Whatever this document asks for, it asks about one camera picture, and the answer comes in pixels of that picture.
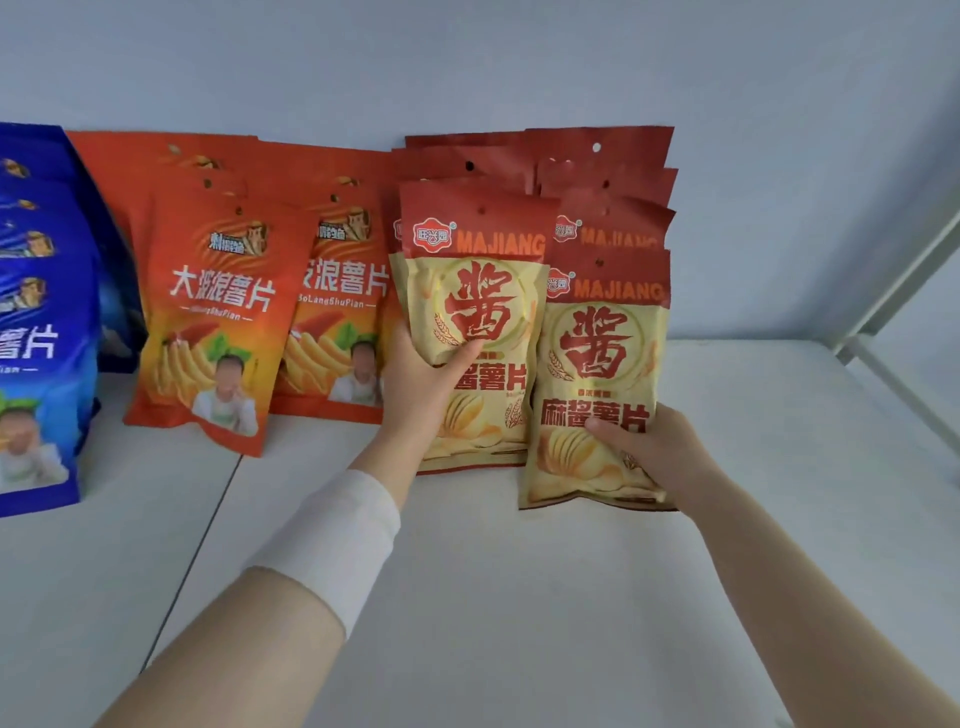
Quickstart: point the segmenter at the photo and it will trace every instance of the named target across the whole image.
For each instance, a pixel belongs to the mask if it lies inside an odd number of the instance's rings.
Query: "white shelf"
[[[960,699],[960,492],[830,352],[671,342],[661,387],[721,465]],[[158,647],[373,428],[273,418]],[[692,525],[588,502],[516,510],[516,473],[415,484],[308,726],[774,725],[785,717]]]
[[[84,500],[0,520],[0,723],[85,728],[142,669],[239,456],[195,425],[121,422],[101,376]]]

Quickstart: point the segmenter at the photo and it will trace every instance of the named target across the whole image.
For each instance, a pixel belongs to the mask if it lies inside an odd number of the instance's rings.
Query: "red calligraphy character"
[[[460,288],[446,297],[444,308],[450,320],[468,341],[496,339],[510,321],[507,305],[516,296],[497,295],[514,279],[507,271],[498,271],[492,263],[481,265],[476,260],[469,269],[457,271]]]
[[[566,426],[583,427],[590,416],[590,403],[586,400],[570,400],[566,404]]]
[[[566,400],[544,400],[540,411],[541,425],[566,426]]]
[[[504,364],[480,365],[480,389],[498,389],[501,392],[507,384],[507,367]]]
[[[629,429],[631,432],[646,432],[649,418],[650,413],[642,404],[638,404],[636,407],[624,404],[623,419],[620,421],[620,426]]]
[[[627,355],[619,342],[630,336],[612,332],[627,323],[627,315],[611,311],[609,306],[587,306],[585,311],[573,312],[573,331],[560,337],[560,347],[566,353],[580,376],[610,379],[616,374]]]
[[[476,389],[477,388],[477,365],[470,364],[464,375],[460,377],[457,386],[454,389]]]
[[[596,401],[593,403],[593,416],[598,420],[611,423],[620,422],[620,403],[615,401]]]
[[[513,392],[514,387],[521,390],[527,388],[527,365],[526,364],[508,364],[507,365],[507,391]]]

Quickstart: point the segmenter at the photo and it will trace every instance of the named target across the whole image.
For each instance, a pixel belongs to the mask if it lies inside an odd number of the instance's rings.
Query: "right hand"
[[[690,420],[663,403],[657,404],[656,417],[646,432],[628,432],[592,417],[587,420],[587,430],[614,450],[631,454],[682,511],[706,480],[723,475]]]

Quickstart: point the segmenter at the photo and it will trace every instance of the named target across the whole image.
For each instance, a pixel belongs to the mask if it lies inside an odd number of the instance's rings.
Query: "white wall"
[[[882,269],[902,246],[877,231],[936,196],[960,106],[956,0],[0,13],[9,120],[382,149],[405,133],[674,124],[678,336],[806,335],[847,315],[865,261]]]

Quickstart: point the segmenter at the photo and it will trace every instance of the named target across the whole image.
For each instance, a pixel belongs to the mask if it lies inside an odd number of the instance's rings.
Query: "brand logo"
[[[548,299],[556,299],[564,293],[569,293],[570,279],[576,277],[577,274],[572,271],[570,273],[564,273],[558,268],[551,268],[546,279],[546,297]]]
[[[571,220],[566,215],[558,215],[557,227],[553,231],[553,239],[558,243],[573,240],[577,236],[577,228],[583,224],[583,220]]]
[[[456,223],[445,225],[435,217],[428,217],[414,226],[414,245],[428,253],[438,253],[453,245],[453,231],[456,229]]]

